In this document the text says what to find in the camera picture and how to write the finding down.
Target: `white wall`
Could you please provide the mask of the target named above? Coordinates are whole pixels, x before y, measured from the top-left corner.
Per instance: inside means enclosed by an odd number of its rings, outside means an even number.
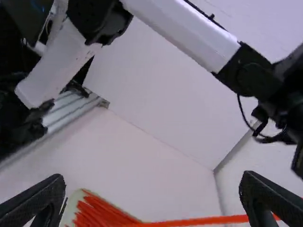
[[[220,215],[213,173],[101,108],[0,172],[0,202],[60,173],[144,221]]]
[[[303,40],[303,29],[293,26],[302,19],[299,0],[192,1],[270,60]],[[116,114],[210,169],[247,131],[235,95],[136,18],[102,48],[85,85]],[[246,101],[248,115],[255,105]]]
[[[303,197],[303,181],[290,169],[294,151],[295,146],[280,143],[262,145],[252,138],[241,141],[231,160],[215,175],[223,214],[245,214],[238,193],[245,170],[253,170]]]
[[[235,94],[137,18],[95,57],[85,86],[116,114],[209,169],[247,131]]]

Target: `orange brush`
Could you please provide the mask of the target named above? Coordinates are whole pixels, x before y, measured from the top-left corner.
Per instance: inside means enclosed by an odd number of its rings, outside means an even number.
[[[69,198],[61,227],[179,227],[198,225],[239,224],[248,222],[247,215],[218,216],[143,223],[88,190],[78,190]]]

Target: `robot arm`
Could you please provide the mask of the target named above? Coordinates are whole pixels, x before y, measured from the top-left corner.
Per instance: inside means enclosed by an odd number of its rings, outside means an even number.
[[[17,96],[28,108],[38,108],[43,102],[57,98],[76,72],[101,48],[101,44],[87,45],[88,39],[83,34],[88,32],[82,24],[87,17],[75,16],[75,12],[83,10],[75,7],[77,2],[80,1],[70,0],[69,18],[41,61],[16,88]],[[90,3],[101,6],[96,1],[87,1],[86,5]],[[209,72],[219,73],[241,47],[235,36],[184,0],[123,0],[122,4]]]
[[[29,109],[57,98],[102,45],[124,33],[133,15],[212,73],[238,100],[259,100],[252,115],[262,124],[251,128],[253,136],[262,136],[257,138],[261,143],[298,144],[292,169],[303,177],[303,90],[298,86],[303,45],[272,64],[188,0],[69,0],[68,18],[40,62],[17,85],[18,98]],[[283,129],[274,137],[261,134],[269,118]]]

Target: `black bracket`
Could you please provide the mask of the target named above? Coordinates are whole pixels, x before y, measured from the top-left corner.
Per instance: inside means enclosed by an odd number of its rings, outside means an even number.
[[[86,45],[110,45],[133,19],[118,0],[69,0],[67,15],[86,38]]]

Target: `cable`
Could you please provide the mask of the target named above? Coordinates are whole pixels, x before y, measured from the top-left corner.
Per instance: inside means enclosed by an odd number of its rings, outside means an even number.
[[[248,126],[248,128],[250,130],[252,130],[253,132],[256,132],[256,129],[254,129],[246,119],[246,116],[245,116],[245,113],[243,110],[243,106],[242,106],[242,102],[241,102],[241,97],[239,94],[237,94],[237,99],[238,99],[238,104],[239,104],[239,108],[241,111],[241,115],[242,115],[242,118],[243,118],[245,124]],[[287,126],[285,126],[283,128],[283,130],[275,136],[266,136],[259,132],[256,134],[256,136],[254,136],[254,138],[259,143],[273,143],[273,142],[281,141],[282,137],[286,134],[286,132],[287,132]]]

